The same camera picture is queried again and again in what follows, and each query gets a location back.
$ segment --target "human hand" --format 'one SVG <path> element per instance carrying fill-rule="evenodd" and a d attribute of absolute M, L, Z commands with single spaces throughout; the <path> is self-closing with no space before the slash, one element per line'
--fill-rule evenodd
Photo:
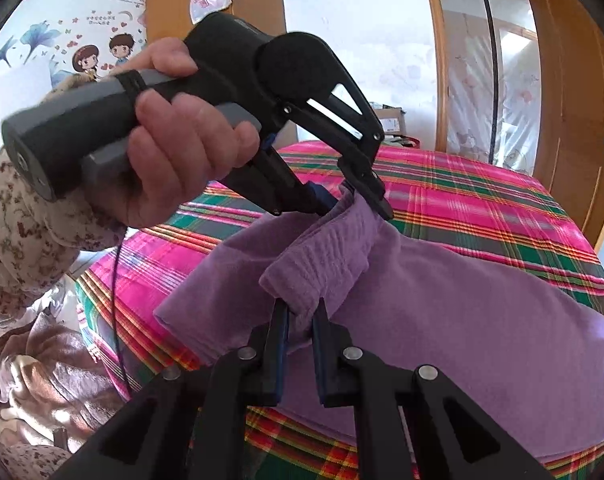
<path fill-rule="evenodd" d="M 111 75 L 154 68 L 172 77 L 198 69 L 185 44 L 165 38 L 150 44 Z M 121 179 L 100 189 L 85 189 L 87 200 L 112 218 L 135 228 L 166 221 L 182 202 L 245 165 L 258 150 L 256 129 L 243 122 L 235 129 L 206 101 L 178 94 L 171 102 L 155 90 L 136 101 L 136 126 L 128 136 L 128 160 L 137 181 Z"/>

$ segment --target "purple garment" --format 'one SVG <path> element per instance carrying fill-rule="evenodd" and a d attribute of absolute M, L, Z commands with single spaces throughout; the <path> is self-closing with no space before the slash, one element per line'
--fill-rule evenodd
<path fill-rule="evenodd" d="M 323 408 L 308 328 L 319 298 L 387 364 L 432 364 L 535 457 L 604 441 L 604 316 L 522 270 L 401 235 L 346 194 L 321 219 L 264 217 L 220 244 L 155 316 L 212 362 L 245 345 L 274 298 L 296 314 L 278 410 L 354 443 L 349 408 Z"/>

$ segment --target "wooden door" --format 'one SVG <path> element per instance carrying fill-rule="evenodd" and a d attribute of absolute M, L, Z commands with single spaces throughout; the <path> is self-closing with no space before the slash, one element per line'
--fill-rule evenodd
<path fill-rule="evenodd" d="M 592 246 L 604 237 L 604 36 L 578 0 L 530 0 L 542 68 L 536 177 Z"/>

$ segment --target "plaid bedspread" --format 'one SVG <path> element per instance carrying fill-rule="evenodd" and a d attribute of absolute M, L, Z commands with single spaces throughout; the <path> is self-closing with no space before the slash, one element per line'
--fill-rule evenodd
<path fill-rule="evenodd" d="M 303 181 L 338 194 L 336 153 L 321 142 L 283 153 Z M 397 229 L 474 258 L 519 267 L 558 286 L 604 314 L 604 270 L 576 225 L 532 178 L 443 153 L 383 146 L 376 164 L 386 183 Z M 126 241 L 118 269 L 116 318 L 124 362 L 140 388 L 173 361 L 199 361 L 153 318 L 154 308 L 217 243 L 249 226 L 261 209 L 220 184 L 183 204 L 163 225 Z M 77 282 L 80 325 L 91 352 L 124 385 L 114 354 L 110 291 L 114 251 Z M 358 477 L 356 449 L 288 420 L 275 410 L 253 409 L 246 422 L 246 474 L 264 479 Z M 604 453 L 604 442 L 546 464 L 556 478 L 584 478 Z"/>

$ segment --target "cartoon boy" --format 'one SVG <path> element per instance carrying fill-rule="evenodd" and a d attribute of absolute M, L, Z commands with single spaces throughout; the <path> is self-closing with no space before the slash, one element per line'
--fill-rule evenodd
<path fill-rule="evenodd" d="M 131 55 L 135 40 L 130 34 L 118 34 L 113 36 L 109 41 L 109 49 L 111 53 L 118 58 L 115 62 L 115 66 L 124 64 L 128 61 L 128 56 Z"/>
<path fill-rule="evenodd" d="M 85 45 L 73 54 L 72 65 L 76 72 L 88 74 L 92 81 L 100 78 L 97 72 L 99 49 L 95 45 Z"/>

